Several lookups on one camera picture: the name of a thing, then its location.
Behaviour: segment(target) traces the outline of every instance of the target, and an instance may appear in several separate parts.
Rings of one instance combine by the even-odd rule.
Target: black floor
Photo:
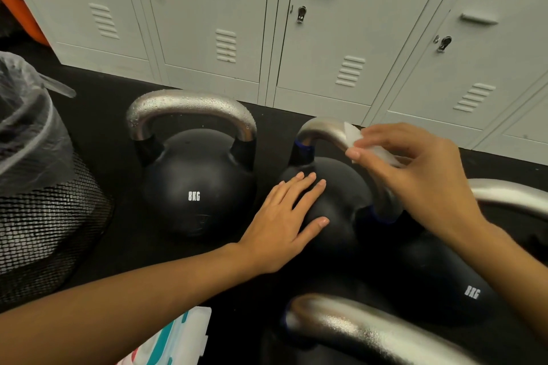
[[[75,99],[55,93],[52,98],[100,185],[116,199],[111,226],[68,285],[208,251],[241,233],[240,229],[214,243],[185,241],[164,233],[155,218],[138,206],[136,187],[140,168],[127,135],[124,114],[136,97],[161,86],[60,65],[50,49],[26,38],[0,47],[24,57],[39,72],[76,90]],[[246,106],[257,122],[255,170],[261,197],[284,169],[294,136],[310,117],[253,104]],[[228,123],[205,116],[165,117],[155,125],[155,131],[165,139],[202,125],[235,133]],[[319,145],[318,154],[344,159],[342,152],[324,143]],[[546,166],[469,150],[462,151],[462,161],[469,178],[504,179],[548,190]],[[535,256],[548,260],[545,222],[500,208],[483,210],[490,221],[509,231]],[[241,363],[259,361],[261,334],[269,315],[266,303],[276,285],[279,285],[276,276],[259,277],[206,303],[213,308],[213,316],[208,347],[200,363],[218,363],[228,357],[238,357]],[[548,363],[548,352],[507,308],[476,326],[451,328],[418,324],[471,350],[486,363]]]

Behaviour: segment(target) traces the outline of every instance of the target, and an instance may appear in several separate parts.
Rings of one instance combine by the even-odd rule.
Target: locker handle
[[[490,18],[482,17],[482,16],[479,16],[479,15],[476,15],[476,14],[473,14],[473,13],[462,13],[460,15],[460,18],[463,21],[481,23],[481,24],[484,24],[484,25],[496,25],[499,22],[496,19],[490,19]]]

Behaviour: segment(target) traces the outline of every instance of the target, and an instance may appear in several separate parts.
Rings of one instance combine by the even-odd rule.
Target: orange object
[[[36,42],[49,46],[48,40],[45,38],[42,30],[40,30],[31,11],[23,0],[2,0],[2,2],[4,2],[11,14],[17,19],[31,38]]]

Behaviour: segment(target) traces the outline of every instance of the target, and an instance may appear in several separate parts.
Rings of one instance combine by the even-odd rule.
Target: locker vent
[[[491,92],[496,89],[493,85],[482,84],[481,82],[476,82],[472,85],[472,88],[462,96],[462,99],[458,102],[453,108],[455,110],[473,112],[484,99],[489,96]]]
[[[358,77],[360,76],[360,70],[363,69],[363,64],[365,63],[366,60],[363,58],[353,57],[352,55],[344,57],[342,68],[339,70],[335,84],[355,87],[356,81],[358,81]]]
[[[215,30],[215,46],[219,61],[236,63],[236,33],[229,30]]]
[[[99,34],[108,38],[120,39],[118,31],[114,27],[110,9],[97,3],[88,3],[88,6],[92,10],[93,20],[99,30]]]

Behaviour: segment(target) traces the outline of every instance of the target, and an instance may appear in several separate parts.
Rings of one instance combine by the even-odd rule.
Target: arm
[[[304,216],[325,189],[299,173],[275,186],[238,243],[80,285],[0,315],[3,363],[108,364],[186,310],[234,285],[274,272],[328,224]]]
[[[548,268],[483,217],[450,140],[405,123],[362,130],[346,155],[379,176],[407,211],[454,249],[548,343]],[[394,168],[364,148],[405,153]]]

